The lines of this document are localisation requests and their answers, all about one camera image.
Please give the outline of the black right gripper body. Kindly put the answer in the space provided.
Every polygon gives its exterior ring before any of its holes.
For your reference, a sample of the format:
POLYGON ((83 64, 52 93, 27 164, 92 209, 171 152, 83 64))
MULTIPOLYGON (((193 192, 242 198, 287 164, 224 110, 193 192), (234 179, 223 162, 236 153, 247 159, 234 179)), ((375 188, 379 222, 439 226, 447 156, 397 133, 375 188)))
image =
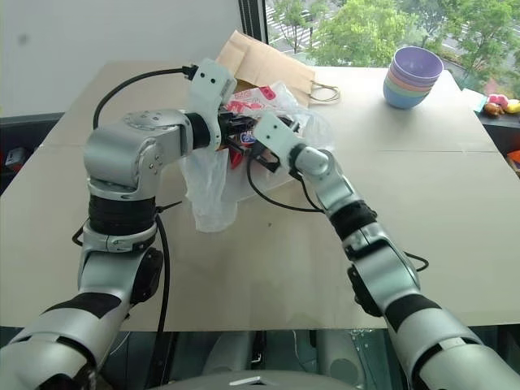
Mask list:
POLYGON ((280 168, 280 159, 264 144, 253 145, 252 159, 271 173, 280 168))

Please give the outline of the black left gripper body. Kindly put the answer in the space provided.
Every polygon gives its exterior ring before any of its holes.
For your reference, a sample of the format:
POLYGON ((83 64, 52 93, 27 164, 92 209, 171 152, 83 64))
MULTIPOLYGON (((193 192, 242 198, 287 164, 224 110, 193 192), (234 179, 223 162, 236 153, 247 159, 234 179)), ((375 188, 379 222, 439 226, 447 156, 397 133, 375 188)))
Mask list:
POLYGON ((232 123, 232 117, 234 115, 238 115, 238 114, 219 113, 219 115, 218 115, 218 122, 219 122, 220 133, 221 133, 220 145, 222 148, 227 148, 224 146, 225 137, 234 138, 234 136, 236 136, 237 134, 241 134, 245 130, 244 124, 233 124, 232 123))

